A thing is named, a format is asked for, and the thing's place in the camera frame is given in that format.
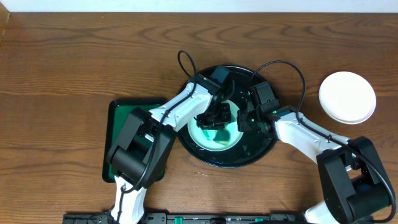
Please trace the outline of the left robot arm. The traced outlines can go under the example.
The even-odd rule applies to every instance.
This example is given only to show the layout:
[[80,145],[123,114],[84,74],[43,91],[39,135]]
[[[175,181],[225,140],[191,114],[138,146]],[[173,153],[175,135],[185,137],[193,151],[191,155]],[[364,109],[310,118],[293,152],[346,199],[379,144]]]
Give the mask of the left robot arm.
[[147,189],[164,172],[178,132],[191,120],[211,129],[228,123],[223,114],[229,112],[227,101],[236,84],[228,78],[192,77],[184,89],[170,101],[147,110],[146,102],[113,121],[119,124],[112,131],[104,154],[104,170],[116,183],[114,207],[109,223],[139,223],[144,216]]

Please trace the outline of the dark green sponge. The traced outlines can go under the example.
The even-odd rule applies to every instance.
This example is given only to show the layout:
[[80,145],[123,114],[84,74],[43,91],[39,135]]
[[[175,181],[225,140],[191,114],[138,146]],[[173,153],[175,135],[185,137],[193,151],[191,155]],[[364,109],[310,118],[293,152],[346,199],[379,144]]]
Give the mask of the dark green sponge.
[[231,139],[231,134],[227,129],[219,129],[217,130],[213,138],[213,141],[223,146],[227,146],[229,144],[230,139]]

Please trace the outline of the white plate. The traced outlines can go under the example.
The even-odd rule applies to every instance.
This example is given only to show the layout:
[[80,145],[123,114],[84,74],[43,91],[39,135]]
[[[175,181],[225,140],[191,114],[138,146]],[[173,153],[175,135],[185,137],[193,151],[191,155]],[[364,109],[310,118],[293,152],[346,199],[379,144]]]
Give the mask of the white plate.
[[376,93],[371,84],[353,72],[327,76],[318,92],[321,107],[335,116],[364,116],[374,113]]

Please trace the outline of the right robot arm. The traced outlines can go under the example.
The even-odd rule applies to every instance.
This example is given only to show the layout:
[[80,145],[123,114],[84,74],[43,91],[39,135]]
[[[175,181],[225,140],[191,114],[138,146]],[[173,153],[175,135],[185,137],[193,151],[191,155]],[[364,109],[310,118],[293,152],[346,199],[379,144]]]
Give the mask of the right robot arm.
[[307,209],[309,223],[374,223],[371,215],[390,207],[396,195],[373,142],[335,135],[291,107],[238,111],[238,129],[257,131],[298,149],[313,160],[320,175],[323,201]]

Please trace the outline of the mint plate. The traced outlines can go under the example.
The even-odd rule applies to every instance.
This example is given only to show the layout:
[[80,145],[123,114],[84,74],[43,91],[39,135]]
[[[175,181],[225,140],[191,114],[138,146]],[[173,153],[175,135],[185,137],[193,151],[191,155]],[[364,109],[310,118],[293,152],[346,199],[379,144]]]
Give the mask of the mint plate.
[[344,124],[360,124],[365,121],[367,121],[373,114],[368,113],[365,114],[364,116],[335,116],[326,111],[326,114],[331,118],[334,119],[337,122],[344,123]]
[[232,115],[232,121],[224,128],[227,129],[231,134],[231,139],[227,146],[223,146],[213,141],[217,130],[201,129],[197,126],[197,123],[194,119],[191,119],[187,124],[190,137],[201,149],[214,152],[225,151],[237,145],[242,138],[243,132],[238,131],[238,125],[236,121],[239,108],[230,100],[226,100],[226,103],[229,103]]

